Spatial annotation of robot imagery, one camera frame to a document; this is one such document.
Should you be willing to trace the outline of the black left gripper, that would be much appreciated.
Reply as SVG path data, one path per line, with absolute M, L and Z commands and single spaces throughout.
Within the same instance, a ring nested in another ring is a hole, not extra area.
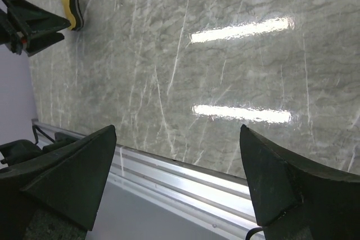
M 2 1 L 7 11 L 1 10 L 1 45 L 10 52 L 31 57 L 65 39 L 57 32 L 70 26 L 68 19 L 26 0 Z M 28 43 L 28 37 L 35 39 Z

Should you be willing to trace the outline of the yellow and black eraser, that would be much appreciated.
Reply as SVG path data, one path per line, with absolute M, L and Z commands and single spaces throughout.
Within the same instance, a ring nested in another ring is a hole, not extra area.
M 66 18 L 70 21 L 69 29 L 79 31 L 84 26 L 79 0 L 61 0 Z

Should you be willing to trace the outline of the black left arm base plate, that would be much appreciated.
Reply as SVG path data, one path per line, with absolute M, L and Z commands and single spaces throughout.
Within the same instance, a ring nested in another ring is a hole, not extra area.
M 78 141 L 65 133 L 55 133 L 55 140 L 51 143 L 37 142 L 21 139 L 1 145 L 1 164 L 12 166 L 25 161 L 29 161 L 43 154 L 52 152 Z

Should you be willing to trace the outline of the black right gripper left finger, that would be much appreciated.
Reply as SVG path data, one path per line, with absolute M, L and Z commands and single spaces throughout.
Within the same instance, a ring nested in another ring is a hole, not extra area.
M 25 139 L 1 145 L 1 238 L 85 239 L 115 147 L 113 125 L 81 139 L 56 133 L 42 148 Z

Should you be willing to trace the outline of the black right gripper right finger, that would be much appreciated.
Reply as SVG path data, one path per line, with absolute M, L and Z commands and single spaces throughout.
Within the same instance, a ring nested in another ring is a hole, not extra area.
M 246 125 L 240 150 L 265 239 L 359 239 L 359 175 L 319 164 Z

